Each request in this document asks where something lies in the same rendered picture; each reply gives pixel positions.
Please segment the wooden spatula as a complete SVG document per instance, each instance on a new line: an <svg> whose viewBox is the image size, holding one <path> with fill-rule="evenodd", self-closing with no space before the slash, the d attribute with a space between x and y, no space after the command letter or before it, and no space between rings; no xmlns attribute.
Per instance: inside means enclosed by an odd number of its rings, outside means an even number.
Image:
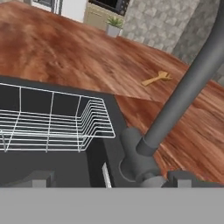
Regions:
<svg viewBox="0 0 224 224"><path fill-rule="evenodd" d="M151 83L155 82L155 81L159 81L159 80L170 80L172 77L165 71L159 71L157 73L157 77L154 77L154 78L150 78L148 80L144 80L142 82L142 85L143 86L148 86L150 85Z"/></svg>

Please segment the dark grey sink basin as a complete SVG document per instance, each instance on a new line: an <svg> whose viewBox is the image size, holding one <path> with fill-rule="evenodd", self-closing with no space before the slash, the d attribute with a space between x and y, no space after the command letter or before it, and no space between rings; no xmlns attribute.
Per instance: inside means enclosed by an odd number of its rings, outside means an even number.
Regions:
<svg viewBox="0 0 224 224"><path fill-rule="evenodd" d="M96 138L81 152L0 151L0 187L24 179L34 171L54 171L55 187L58 188L135 186L119 172L119 164L124 157L119 136L126 123L114 96L6 76L0 76L0 82L101 97L115 130L114 138Z"/></svg>

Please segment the potted green plant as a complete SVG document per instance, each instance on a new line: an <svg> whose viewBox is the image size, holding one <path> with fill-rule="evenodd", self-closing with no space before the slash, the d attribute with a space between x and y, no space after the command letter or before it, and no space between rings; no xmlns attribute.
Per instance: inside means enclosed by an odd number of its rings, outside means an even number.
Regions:
<svg viewBox="0 0 224 224"><path fill-rule="evenodd" d="M106 33L113 38L116 38L122 29L123 20L119 17L109 17L107 20Z"/></svg>

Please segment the dark grey sink faucet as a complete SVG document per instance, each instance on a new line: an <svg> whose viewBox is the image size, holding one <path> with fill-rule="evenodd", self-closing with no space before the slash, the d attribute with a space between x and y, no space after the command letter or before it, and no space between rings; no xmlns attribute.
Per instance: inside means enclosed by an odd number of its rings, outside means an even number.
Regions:
<svg viewBox="0 0 224 224"><path fill-rule="evenodd" d="M124 158L119 164L122 177L141 187L172 187L163 177L153 155L182 115L224 62L224 0L205 44L199 50L185 75L143 135L139 129L125 129L120 140Z"/></svg>

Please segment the black oven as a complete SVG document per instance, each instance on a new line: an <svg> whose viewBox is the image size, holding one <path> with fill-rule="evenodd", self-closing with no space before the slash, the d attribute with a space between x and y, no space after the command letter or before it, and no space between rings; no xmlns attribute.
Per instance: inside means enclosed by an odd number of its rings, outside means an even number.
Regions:
<svg viewBox="0 0 224 224"><path fill-rule="evenodd" d="M88 0L91 4L101 6L104 9L113 11L114 13L124 16L130 0Z"/></svg>

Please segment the beige cabinet run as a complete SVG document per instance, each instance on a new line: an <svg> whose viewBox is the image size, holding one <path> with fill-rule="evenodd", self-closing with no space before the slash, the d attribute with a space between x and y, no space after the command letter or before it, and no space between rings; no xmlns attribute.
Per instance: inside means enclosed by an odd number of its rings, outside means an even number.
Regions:
<svg viewBox="0 0 224 224"><path fill-rule="evenodd" d="M119 15L118 12L111 8L105 8L103 4L87 2L86 10L84 13L84 24L91 25L95 28L105 31L107 28L108 18L116 17L121 20L124 16Z"/></svg>

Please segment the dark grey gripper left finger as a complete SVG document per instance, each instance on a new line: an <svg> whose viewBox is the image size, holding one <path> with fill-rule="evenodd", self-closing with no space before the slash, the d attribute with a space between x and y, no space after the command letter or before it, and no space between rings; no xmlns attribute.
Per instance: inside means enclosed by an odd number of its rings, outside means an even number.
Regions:
<svg viewBox="0 0 224 224"><path fill-rule="evenodd" d="M48 188L55 187L55 172L54 171L33 171L27 177L10 182L4 185L5 187L23 187L23 188Z"/></svg>

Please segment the white refrigerator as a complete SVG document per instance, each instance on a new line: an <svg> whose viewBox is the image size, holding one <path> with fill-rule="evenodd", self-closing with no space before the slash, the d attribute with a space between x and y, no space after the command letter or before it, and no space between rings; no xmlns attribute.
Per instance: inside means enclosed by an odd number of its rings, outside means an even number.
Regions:
<svg viewBox="0 0 224 224"><path fill-rule="evenodd" d="M88 0L24 0L30 6L83 22Z"/></svg>

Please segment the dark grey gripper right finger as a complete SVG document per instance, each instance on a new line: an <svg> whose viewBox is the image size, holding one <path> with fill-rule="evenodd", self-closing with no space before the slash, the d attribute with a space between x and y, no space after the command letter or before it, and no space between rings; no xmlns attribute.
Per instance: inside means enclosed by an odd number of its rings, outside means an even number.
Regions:
<svg viewBox="0 0 224 224"><path fill-rule="evenodd" d="M198 179L189 171L169 171L167 178L172 187L224 187L223 184Z"/></svg>

